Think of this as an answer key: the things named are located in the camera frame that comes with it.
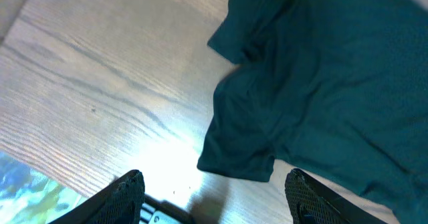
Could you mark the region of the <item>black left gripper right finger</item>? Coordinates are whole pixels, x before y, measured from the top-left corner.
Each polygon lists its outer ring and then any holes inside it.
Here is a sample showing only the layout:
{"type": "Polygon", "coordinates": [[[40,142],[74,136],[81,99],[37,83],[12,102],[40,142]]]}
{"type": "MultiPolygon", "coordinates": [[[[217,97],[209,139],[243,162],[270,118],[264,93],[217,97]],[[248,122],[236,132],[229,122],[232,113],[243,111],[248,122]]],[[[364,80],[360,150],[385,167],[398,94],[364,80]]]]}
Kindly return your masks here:
{"type": "Polygon", "coordinates": [[[300,169],[292,169],[284,190],[294,224],[386,224],[300,169]]]}

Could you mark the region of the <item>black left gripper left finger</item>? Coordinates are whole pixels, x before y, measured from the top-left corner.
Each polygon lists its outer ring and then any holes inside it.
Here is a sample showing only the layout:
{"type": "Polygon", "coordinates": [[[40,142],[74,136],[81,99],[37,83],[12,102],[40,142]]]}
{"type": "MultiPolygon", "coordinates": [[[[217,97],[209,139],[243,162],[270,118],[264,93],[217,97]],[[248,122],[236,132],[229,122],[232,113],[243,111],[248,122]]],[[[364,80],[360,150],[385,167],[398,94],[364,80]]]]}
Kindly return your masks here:
{"type": "Polygon", "coordinates": [[[144,177],[131,170],[51,224],[139,224],[144,177]]]}

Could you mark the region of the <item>black t-shirt white logo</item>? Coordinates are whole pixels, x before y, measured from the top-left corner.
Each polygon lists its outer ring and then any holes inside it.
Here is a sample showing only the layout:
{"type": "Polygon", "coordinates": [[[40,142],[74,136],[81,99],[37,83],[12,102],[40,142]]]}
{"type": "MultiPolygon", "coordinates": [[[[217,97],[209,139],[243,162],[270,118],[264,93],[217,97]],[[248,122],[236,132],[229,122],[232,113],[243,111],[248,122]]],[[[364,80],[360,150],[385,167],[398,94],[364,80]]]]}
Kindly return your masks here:
{"type": "Polygon", "coordinates": [[[283,160],[427,222],[427,10],[412,0],[229,0],[237,65],[197,167],[269,181],[283,160]]]}

